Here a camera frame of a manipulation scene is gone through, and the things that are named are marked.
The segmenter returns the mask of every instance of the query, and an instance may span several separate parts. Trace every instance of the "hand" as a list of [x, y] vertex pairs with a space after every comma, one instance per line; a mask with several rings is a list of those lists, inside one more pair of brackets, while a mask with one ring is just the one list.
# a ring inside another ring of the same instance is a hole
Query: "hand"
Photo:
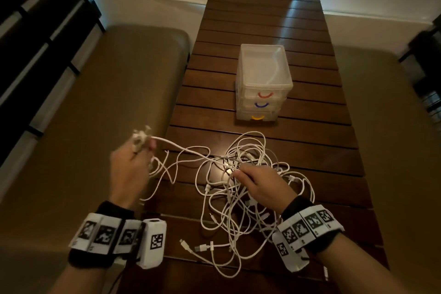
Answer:
[[273, 168], [244, 163], [233, 176], [244, 185], [250, 195], [262, 206], [282, 214], [297, 197], [288, 183]]
[[156, 149], [156, 141], [149, 139], [144, 148], [134, 154], [132, 139], [110, 155], [109, 201], [119, 207], [133, 210], [149, 182], [150, 161]]

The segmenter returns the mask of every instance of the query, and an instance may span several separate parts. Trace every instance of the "right hand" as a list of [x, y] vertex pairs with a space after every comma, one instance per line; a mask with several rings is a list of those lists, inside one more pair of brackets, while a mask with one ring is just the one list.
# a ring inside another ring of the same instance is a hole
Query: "right hand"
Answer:
[[282, 214], [297, 197], [295, 191], [273, 168], [244, 163], [233, 176], [244, 185], [250, 195], [262, 206]]

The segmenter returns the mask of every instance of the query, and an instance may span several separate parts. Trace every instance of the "qr code pattern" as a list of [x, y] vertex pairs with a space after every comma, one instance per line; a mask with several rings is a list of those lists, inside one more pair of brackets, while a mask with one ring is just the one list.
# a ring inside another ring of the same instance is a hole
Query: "qr code pattern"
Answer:
[[110, 245], [115, 231], [116, 228], [113, 226], [100, 226], [100, 229], [98, 229], [98, 233], [96, 234], [93, 242], [97, 244]]
[[162, 240], [164, 234], [152, 235], [152, 242], [150, 243], [150, 250], [162, 248]]
[[132, 245], [135, 239], [136, 229], [126, 229], [121, 237], [119, 245]]
[[282, 231], [282, 235], [285, 237], [288, 244], [297, 241], [297, 236], [295, 235], [294, 229], [292, 229], [290, 226]]
[[78, 238], [82, 238], [82, 239], [90, 239], [90, 236], [93, 233], [93, 229], [96, 226], [96, 222], [93, 221], [86, 221], [85, 224], [83, 225], [83, 228], [80, 231], [80, 234], [78, 235]]
[[312, 229], [318, 228], [319, 226], [323, 225], [323, 222], [320, 220], [316, 213], [312, 213], [311, 215], [306, 216], [305, 219]]
[[288, 250], [286, 250], [286, 247], [285, 247], [285, 245], [283, 243], [279, 243], [276, 246], [277, 246], [277, 249], [279, 250], [280, 255], [282, 257], [288, 255]]
[[309, 229], [303, 220], [297, 221], [292, 227], [299, 238], [309, 233]]
[[333, 221], [333, 217], [326, 209], [320, 210], [317, 212], [317, 214], [322, 218], [322, 220], [327, 223]]

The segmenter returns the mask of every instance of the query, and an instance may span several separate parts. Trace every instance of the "left hand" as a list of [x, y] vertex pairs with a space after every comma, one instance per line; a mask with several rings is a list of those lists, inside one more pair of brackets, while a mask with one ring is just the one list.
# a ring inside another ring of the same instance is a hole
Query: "left hand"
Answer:
[[110, 155], [109, 201], [119, 207], [134, 210], [149, 182], [150, 161], [156, 141], [149, 139], [137, 154], [132, 151], [132, 139]]

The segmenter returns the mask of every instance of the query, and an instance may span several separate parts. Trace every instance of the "cable bundle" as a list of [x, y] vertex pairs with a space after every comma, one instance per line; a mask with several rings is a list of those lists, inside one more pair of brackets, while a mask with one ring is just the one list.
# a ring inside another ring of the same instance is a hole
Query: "cable bundle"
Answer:
[[[250, 134], [256, 134], [262, 137], [263, 142], [255, 137], [247, 136]], [[278, 162], [275, 154], [271, 150], [266, 148], [266, 139], [261, 132], [251, 131], [240, 135], [229, 146], [224, 156], [212, 156], [210, 148], [205, 146], [192, 146], [192, 147], [184, 148], [164, 138], [147, 136], [143, 131], [138, 132], [136, 130], [134, 132], [134, 137], [133, 137], [134, 145], [144, 144], [145, 140], [148, 137], [151, 137], [158, 141], [169, 143], [177, 147], [181, 151], [179, 152], [176, 161], [168, 166], [166, 163], [169, 157], [169, 151], [165, 151], [166, 156], [163, 162], [159, 160], [157, 157], [152, 158], [152, 163], [156, 163], [157, 165], [156, 168], [152, 170], [150, 176], [151, 177], [157, 176], [160, 173], [161, 176], [159, 177], [158, 184], [155, 190], [153, 191], [153, 194], [147, 199], [141, 199], [141, 201], [150, 200], [154, 196], [165, 174], [168, 175], [170, 182], [174, 184], [177, 178], [180, 163], [197, 162], [203, 160], [195, 176], [196, 190], [198, 191], [199, 194], [201, 194], [201, 196], [204, 197], [204, 203], [202, 206], [201, 220], [200, 220], [201, 226], [206, 230], [217, 230], [219, 228], [225, 230], [228, 234], [229, 241], [228, 243], [218, 244], [218, 245], [215, 245], [213, 242], [210, 242], [210, 245], [202, 244], [200, 246], [195, 247], [196, 252], [206, 251], [210, 249], [212, 261], [207, 260], [206, 258], [203, 258], [200, 255], [198, 255], [195, 251], [193, 251], [189, 247], [189, 245], [185, 241], [181, 240], [180, 242], [185, 250], [187, 250], [197, 258], [201, 259], [202, 261], [213, 265], [218, 270], [218, 272], [226, 278], [234, 278], [236, 275], [239, 274], [239, 271], [242, 267], [242, 259], [250, 259], [254, 257], [260, 252], [260, 250], [262, 250], [263, 246], [268, 241], [272, 242], [271, 235], [276, 230], [277, 224], [280, 221], [280, 217], [277, 216], [275, 212], [267, 210], [266, 208], [259, 210], [257, 207], [257, 202], [248, 194], [248, 190], [246, 189], [246, 187], [242, 186], [239, 183], [239, 181], [232, 176], [233, 171], [237, 170], [240, 164], [251, 163], [252, 165], [268, 165], [274, 168], [281, 177], [288, 178], [288, 184], [291, 184], [294, 181], [302, 185], [302, 189], [299, 195], [303, 194], [303, 192], [305, 191], [305, 183], [306, 183], [306, 185], [308, 185], [310, 188], [311, 202], [314, 202], [315, 200], [314, 190], [308, 178], [306, 178], [300, 172], [290, 171], [290, 166], [288, 163]], [[195, 148], [206, 149], [208, 151], [208, 154], [203, 155], [193, 150]], [[273, 160], [269, 157], [268, 152], [272, 153], [274, 157], [276, 157], [275, 158], [276, 161], [273, 162]], [[193, 160], [179, 160], [179, 157], [183, 153], [191, 153], [193, 155], [199, 156], [200, 158]], [[205, 189], [201, 191], [197, 184], [197, 181], [198, 181], [198, 175], [204, 165], [209, 165], [209, 169], [206, 174]], [[221, 181], [215, 181], [215, 182], [209, 181], [210, 171], [213, 165], [217, 166], [217, 168], [222, 170]], [[172, 169], [174, 166], [176, 166], [176, 170], [174, 177], [172, 177], [169, 170]], [[227, 201], [222, 209], [217, 209], [212, 205], [212, 199], [214, 197], [219, 197], [219, 196], [225, 197]], [[205, 211], [205, 204], [207, 198], [208, 198], [210, 211], [213, 212], [214, 214], [217, 214], [220, 217], [220, 220], [218, 220], [213, 215], [213, 213], [210, 213], [211, 219], [214, 222], [213, 226], [206, 226], [207, 223], [204, 224], [203, 221], [203, 215]], [[233, 219], [234, 208], [235, 210], [237, 210], [238, 208], [242, 210], [242, 215], [240, 216], [240, 221], [238, 223]], [[273, 216], [274, 216], [273, 218], [275, 219], [272, 223], [265, 222], [265, 220], [270, 217], [269, 212], [273, 212]], [[265, 237], [265, 240], [263, 241], [262, 245], [257, 249], [257, 251], [254, 252], [253, 254], [249, 256], [240, 255], [237, 249], [237, 241], [239, 240], [240, 236], [249, 235], [255, 230], [260, 231]], [[228, 247], [229, 251], [232, 252], [232, 256], [230, 260], [222, 264], [216, 263], [214, 260], [214, 249], [226, 248], [226, 247]], [[237, 269], [236, 273], [233, 275], [224, 274], [219, 269], [219, 267], [229, 265], [230, 263], [233, 262], [235, 257], [238, 258], [239, 260], [239, 268]]]

